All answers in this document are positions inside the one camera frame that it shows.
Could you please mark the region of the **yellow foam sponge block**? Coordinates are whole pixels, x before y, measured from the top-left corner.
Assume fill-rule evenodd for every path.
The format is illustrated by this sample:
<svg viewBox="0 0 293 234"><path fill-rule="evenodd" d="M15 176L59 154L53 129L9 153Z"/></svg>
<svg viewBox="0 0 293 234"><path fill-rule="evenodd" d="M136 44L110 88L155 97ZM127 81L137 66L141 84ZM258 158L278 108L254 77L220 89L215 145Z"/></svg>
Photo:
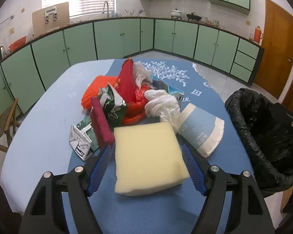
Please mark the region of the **yellow foam sponge block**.
<svg viewBox="0 0 293 234"><path fill-rule="evenodd" d="M114 129L115 193L140 196L182 184L189 173L168 122Z"/></svg>

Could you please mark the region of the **green white carton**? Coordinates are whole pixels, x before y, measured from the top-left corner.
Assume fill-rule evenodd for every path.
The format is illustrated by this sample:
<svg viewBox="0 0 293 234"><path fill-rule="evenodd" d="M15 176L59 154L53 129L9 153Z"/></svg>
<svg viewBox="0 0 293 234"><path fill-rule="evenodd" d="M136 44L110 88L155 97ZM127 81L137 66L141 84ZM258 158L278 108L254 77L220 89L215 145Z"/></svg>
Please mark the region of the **green white carton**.
<svg viewBox="0 0 293 234"><path fill-rule="evenodd" d="M127 111L127 104L125 100L120 96L120 94L116 91L116 89L110 83L108 83L108 85L105 88L100 88L99 94L97 97L99 98L99 101L103 108L107 122L112 131L114 127L117 127L122 123L122 120ZM94 132L94 138L98 145L95 132Z"/></svg>

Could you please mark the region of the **light blue milk carton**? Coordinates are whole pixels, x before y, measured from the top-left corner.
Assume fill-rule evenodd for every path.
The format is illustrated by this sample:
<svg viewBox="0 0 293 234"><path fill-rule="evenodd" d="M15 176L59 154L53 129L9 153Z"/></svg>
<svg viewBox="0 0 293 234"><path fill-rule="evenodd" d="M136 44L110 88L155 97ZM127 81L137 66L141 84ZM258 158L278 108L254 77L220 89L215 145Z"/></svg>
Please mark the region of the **light blue milk carton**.
<svg viewBox="0 0 293 234"><path fill-rule="evenodd" d="M174 96L177 100L180 100L184 96L184 92L177 89L174 86L171 86L164 82L161 79L153 78L152 79L152 85L157 89L157 90L165 90L168 94Z"/></svg>

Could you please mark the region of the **black trash bag bin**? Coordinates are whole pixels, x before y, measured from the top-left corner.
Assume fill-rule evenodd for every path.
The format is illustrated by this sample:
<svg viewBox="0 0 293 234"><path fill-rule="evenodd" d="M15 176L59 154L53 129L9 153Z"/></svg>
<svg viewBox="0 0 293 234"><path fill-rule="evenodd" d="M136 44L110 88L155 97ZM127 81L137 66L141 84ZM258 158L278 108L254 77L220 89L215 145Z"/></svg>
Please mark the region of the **black trash bag bin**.
<svg viewBox="0 0 293 234"><path fill-rule="evenodd" d="M293 130L272 117L272 106L268 98L247 88L225 102L263 197L293 185Z"/></svg>

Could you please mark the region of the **green lower kitchen cabinets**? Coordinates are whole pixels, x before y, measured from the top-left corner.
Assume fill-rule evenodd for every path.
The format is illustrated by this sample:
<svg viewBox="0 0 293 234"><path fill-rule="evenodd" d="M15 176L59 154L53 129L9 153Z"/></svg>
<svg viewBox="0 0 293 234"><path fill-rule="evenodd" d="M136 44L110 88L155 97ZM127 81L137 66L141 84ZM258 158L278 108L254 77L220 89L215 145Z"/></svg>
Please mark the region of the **green lower kitchen cabinets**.
<svg viewBox="0 0 293 234"><path fill-rule="evenodd" d="M264 54L244 37L194 22L122 18L79 23L28 41L0 61L0 112L17 101L25 113L77 63L151 50L196 61L248 86Z"/></svg>

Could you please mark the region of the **chrome kitchen faucet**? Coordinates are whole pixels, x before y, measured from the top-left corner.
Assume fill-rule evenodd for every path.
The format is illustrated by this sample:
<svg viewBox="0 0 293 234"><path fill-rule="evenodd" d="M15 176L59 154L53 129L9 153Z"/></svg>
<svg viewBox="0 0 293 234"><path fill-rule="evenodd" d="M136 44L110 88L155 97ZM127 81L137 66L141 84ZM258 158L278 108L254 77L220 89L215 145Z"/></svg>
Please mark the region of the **chrome kitchen faucet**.
<svg viewBox="0 0 293 234"><path fill-rule="evenodd" d="M110 17L110 15L109 15L109 3L108 3L108 1L104 1L102 14L105 14L106 15L106 18L109 18Z"/></svg>

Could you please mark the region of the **white folded small carton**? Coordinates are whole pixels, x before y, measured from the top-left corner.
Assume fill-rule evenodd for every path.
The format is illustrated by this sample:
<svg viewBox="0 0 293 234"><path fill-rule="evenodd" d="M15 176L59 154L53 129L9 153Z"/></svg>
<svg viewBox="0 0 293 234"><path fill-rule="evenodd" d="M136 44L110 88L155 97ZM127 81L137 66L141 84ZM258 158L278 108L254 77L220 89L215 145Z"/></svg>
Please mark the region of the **white folded small carton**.
<svg viewBox="0 0 293 234"><path fill-rule="evenodd" d="M80 157L83 161L86 161L92 155L90 150L92 140L87 135L87 131L90 129L91 124L88 124L82 130L77 128L75 125L72 125L70 129L69 143L78 157Z"/></svg>

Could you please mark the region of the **blue white paper cup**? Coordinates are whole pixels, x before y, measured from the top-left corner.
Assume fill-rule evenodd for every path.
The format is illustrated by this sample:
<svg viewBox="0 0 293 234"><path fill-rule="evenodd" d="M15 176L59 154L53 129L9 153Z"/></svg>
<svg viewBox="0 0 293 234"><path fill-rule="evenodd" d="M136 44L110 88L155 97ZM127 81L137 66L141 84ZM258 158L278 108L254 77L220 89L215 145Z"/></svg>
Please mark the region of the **blue white paper cup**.
<svg viewBox="0 0 293 234"><path fill-rule="evenodd" d="M225 121L189 103L177 119L178 133L203 157L209 157L224 134Z"/></svg>

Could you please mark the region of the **wooden chair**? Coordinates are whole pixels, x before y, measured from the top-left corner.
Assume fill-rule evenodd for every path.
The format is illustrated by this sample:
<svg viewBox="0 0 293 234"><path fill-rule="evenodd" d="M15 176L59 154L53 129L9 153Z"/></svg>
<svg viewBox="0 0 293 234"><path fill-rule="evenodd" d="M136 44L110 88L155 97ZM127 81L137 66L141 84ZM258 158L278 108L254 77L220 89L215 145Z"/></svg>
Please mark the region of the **wooden chair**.
<svg viewBox="0 0 293 234"><path fill-rule="evenodd" d="M16 134L16 127L21 124L16 121L16 109L18 104L18 98L13 101L2 114L0 114L0 139L3 135L6 135L8 146L0 144L0 151L7 152L13 137Z"/></svg>

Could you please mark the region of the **maroon scrub sponge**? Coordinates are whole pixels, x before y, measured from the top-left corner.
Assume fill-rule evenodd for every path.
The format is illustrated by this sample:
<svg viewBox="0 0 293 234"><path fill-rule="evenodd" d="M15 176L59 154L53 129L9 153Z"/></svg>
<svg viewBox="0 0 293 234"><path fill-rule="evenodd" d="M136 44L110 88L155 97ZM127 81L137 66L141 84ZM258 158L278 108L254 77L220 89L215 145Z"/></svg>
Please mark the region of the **maroon scrub sponge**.
<svg viewBox="0 0 293 234"><path fill-rule="evenodd" d="M103 148L109 145L112 147L115 142L114 134L112 133L110 126L107 122L103 108L100 104L98 97L91 98L91 111L90 118L92 128L94 129L98 145Z"/></svg>

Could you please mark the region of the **flat orange foam net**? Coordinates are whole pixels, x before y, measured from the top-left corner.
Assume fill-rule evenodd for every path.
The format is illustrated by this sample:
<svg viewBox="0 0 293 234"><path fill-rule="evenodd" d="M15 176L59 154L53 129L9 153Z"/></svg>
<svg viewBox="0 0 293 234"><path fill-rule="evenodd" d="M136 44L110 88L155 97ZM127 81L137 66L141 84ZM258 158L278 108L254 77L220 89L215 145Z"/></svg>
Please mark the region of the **flat orange foam net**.
<svg viewBox="0 0 293 234"><path fill-rule="evenodd" d="M116 84L117 77L116 76L106 76L99 75L94 81L88 86L83 97L81 98L81 106L83 109L90 110L91 109L91 99L92 97L97 97L99 94L100 88L105 88L108 83L112 86Z"/></svg>

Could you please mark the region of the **white plastic bag wad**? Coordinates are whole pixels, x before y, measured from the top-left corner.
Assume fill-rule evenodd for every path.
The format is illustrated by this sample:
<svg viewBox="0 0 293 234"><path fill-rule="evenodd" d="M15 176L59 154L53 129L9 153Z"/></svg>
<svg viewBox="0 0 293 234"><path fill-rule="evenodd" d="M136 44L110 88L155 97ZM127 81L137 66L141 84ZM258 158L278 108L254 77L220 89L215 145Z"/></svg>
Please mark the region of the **white plastic bag wad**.
<svg viewBox="0 0 293 234"><path fill-rule="evenodd" d="M150 89L144 93L147 104L144 107L147 117L159 117L161 122L168 122L175 133L178 132L180 106L176 97L165 90Z"/></svg>

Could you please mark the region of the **red fabric pouch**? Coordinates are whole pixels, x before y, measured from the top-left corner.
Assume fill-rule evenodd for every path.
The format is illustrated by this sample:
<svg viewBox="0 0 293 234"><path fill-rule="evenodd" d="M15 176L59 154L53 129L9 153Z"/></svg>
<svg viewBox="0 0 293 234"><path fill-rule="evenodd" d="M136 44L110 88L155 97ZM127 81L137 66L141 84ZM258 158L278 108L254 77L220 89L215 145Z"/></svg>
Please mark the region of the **red fabric pouch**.
<svg viewBox="0 0 293 234"><path fill-rule="evenodd" d="M131 58L124 61L115 84L116 91L126 103L134 103L136 101L133 65L134 62Z"/></svg>

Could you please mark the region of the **steel electric kettle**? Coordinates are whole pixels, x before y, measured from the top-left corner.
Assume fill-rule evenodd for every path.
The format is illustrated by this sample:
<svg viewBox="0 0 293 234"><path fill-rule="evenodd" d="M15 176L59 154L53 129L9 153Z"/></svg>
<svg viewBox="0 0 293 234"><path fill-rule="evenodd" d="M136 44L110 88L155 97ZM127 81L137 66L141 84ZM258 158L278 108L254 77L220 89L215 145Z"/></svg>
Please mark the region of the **steel electric kettle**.
<svg viewBox="0 0 293 234"><path fill-rule="evenodd" d="M4 46L0 46L0 61L4 59L7 55L6 49Z"/></svg>

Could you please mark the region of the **crumpled white tissue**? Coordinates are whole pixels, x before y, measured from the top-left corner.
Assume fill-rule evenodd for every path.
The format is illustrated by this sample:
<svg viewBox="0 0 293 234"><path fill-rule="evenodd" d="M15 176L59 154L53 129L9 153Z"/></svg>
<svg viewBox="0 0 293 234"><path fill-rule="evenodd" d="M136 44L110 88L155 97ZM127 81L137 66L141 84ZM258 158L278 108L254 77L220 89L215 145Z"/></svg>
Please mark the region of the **crumpled white tissue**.
<svg viewBox="0 0 293 234"><path fill-rule="evenodd" d="M143 83L151 84L153 82L151 71L146 70L141 61L135 62L133 65L133 80L139 90Z"/></svg>

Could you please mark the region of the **red plastic basin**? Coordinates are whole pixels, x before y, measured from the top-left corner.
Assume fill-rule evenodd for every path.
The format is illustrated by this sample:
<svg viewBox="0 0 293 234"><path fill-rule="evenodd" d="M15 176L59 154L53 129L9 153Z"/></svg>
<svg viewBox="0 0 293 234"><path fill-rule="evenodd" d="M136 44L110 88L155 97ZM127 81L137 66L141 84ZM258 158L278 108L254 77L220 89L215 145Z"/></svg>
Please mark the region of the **red plastic basin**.
<svg viewBox="0 0 293 234"><path fill-rule="evenodd" d="M11 52L17 50L18 48L22 47L25 43L26 43L26 39L27 37L21 37L20 39L18 39L17 41L13 42L10 46L9 49Z"/></svg>

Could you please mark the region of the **brown wooden door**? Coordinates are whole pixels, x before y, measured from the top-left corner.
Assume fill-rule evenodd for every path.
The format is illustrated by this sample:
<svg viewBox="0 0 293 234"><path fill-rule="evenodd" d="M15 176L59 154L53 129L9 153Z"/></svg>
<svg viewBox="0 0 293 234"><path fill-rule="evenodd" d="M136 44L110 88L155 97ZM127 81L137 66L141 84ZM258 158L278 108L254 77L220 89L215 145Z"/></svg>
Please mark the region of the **brown wooden door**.
<svg viewBox="0 0 293 234"><path fill-rule="evenodd" d="M293 66L293 16L271 0L265 7L264 54L255 84L278 99Z"/></svg>

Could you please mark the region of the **orange red thermos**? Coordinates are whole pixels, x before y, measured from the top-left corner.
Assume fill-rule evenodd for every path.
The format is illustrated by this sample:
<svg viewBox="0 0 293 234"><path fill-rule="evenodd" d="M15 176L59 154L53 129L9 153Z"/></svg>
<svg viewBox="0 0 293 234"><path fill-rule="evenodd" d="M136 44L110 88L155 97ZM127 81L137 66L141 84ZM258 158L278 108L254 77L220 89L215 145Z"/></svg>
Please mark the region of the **orange red thermos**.
<svg viewBox="0 0 293 234"><path fill-rule="evenodd" d="M263 31L260 26L257 26L254 31L253 41L257 44L260 44L260 41L263 39Z"/></svg>

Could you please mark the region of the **brown cardboard box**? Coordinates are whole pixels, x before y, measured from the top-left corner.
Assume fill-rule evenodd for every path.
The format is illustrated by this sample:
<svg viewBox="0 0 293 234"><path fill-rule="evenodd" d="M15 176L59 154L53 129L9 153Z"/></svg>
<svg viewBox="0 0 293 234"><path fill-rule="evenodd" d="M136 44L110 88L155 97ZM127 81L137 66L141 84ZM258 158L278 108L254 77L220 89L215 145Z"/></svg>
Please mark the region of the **brown cardboard box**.
<svg viewBox="0 0 293 234"><path fill-rule="evenodd" d="M53 30L70 24L69 3L60 3L32 13L34 37L39 37Z"/></svg>

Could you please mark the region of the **black wok pan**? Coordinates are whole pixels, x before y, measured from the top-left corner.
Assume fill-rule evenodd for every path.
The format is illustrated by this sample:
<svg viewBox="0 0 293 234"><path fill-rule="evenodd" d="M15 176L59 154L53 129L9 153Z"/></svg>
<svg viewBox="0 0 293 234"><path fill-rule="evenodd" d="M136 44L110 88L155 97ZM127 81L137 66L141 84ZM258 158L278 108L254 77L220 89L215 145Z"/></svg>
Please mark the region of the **black wok pan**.
<svg viewBox="0 0 293 234"><path fill-rule="evenodd" d="M195 13L186 14L187 19L189 21L199 22L201 20L201 16L196 15Z"/></svg>

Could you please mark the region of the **white cooking pot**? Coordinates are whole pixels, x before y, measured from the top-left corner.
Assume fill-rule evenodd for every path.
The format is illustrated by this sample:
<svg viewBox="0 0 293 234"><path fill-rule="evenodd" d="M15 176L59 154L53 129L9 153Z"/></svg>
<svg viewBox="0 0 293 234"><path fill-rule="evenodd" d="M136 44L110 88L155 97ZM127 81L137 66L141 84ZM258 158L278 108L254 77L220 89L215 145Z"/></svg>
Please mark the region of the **white cooking pot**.
<svg viewBox="0 0 293 234"><path fill-rule="evenodd" d="M182 19L182 12L178 9L174 9L174 10L171 10L170 16L172 19L181 20Z"/></svg>

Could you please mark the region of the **wall towel rail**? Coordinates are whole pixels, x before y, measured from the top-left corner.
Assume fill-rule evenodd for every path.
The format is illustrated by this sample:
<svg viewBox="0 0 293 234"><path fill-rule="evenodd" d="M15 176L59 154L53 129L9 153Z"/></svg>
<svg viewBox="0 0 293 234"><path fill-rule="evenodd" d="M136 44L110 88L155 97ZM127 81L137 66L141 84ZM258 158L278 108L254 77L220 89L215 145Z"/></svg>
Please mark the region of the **wall towel rail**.
<svg viewBox="0 0 293 234"><path fill-rule="evenodd" d="M14 17L15 17L15 15L12 14L10 17L8 17L7 19L3 20L3 21L0 23L0 26L1 26L2 24L4 24L5 22L9 21L9 20L13 20Z"/></svg>

